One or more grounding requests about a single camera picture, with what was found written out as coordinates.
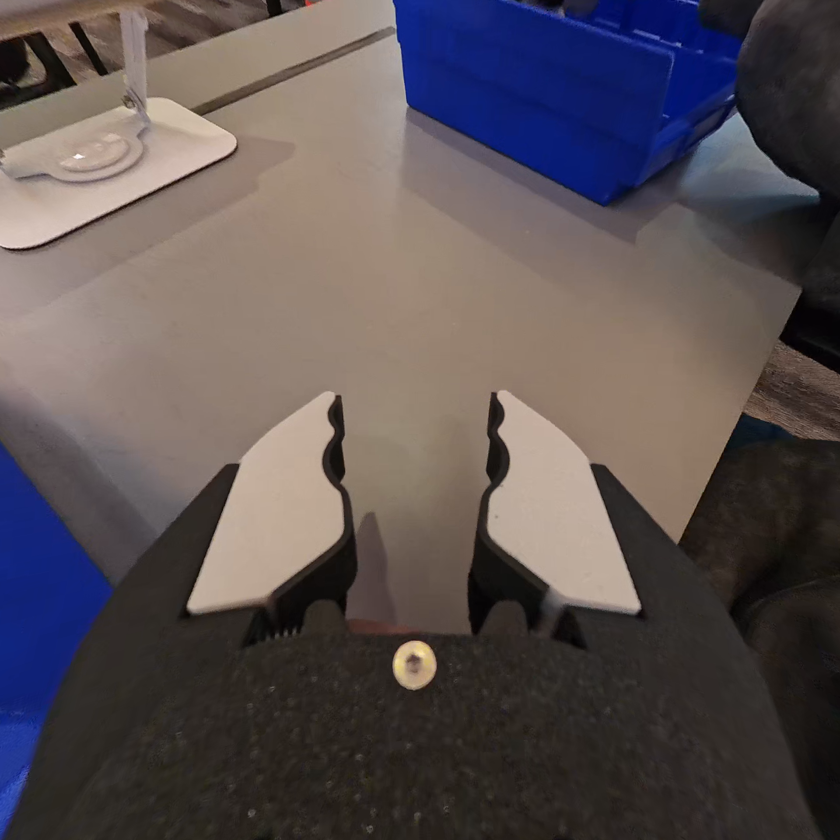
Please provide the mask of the person's right forearm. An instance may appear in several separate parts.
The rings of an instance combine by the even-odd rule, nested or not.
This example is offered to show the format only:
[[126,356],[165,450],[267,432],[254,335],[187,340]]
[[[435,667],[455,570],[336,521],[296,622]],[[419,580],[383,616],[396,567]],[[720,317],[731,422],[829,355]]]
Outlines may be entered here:
[[839,2],[701,1],[699,18],[742,41],[737,108],[761,151],[838,201]]

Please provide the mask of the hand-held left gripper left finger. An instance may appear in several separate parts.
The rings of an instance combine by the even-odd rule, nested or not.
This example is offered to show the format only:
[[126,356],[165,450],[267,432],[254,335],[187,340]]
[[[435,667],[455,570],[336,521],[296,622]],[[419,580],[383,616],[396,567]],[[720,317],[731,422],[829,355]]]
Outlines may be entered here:
[[343,439],[342,398],[323,392],[240,459],[186,602],[190,616],[256,608],[290,635],[315,602],[345,612],[358,559]]

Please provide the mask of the blue plastic bin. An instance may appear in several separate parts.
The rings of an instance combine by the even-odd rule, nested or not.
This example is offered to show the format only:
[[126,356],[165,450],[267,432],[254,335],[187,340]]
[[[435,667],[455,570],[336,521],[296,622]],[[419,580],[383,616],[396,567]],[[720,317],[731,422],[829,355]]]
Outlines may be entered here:
[[742,40],[703,26],[698,2],[394,8],[412,109],[602,206],[684,158],[734,108]]
[[112,587],[1,448],[1,834],[51,704]]

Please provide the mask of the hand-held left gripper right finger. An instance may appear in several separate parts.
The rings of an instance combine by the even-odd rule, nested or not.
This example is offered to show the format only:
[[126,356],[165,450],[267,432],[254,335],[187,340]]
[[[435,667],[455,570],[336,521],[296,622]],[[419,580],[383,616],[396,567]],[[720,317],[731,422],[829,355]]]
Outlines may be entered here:
[[488,487],[468,574],[469,624],[518,604],[527,630],[555,635],[569,608],[639,617],[643,607],[592,462],[548,419],[509,391],[493,392]]

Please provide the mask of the grey desk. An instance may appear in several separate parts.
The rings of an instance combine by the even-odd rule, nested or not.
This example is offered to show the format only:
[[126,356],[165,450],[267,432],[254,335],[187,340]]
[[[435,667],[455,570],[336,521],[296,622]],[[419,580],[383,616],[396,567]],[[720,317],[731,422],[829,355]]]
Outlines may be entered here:
[[2,252],[2,443],[119,578],[227,463],[343,398],[353,608],[467,628],[490,394],[679,540],[799,296],[816,198],[738,117],[609,207],[406,109],[390,2],[154,59],[238,149]]

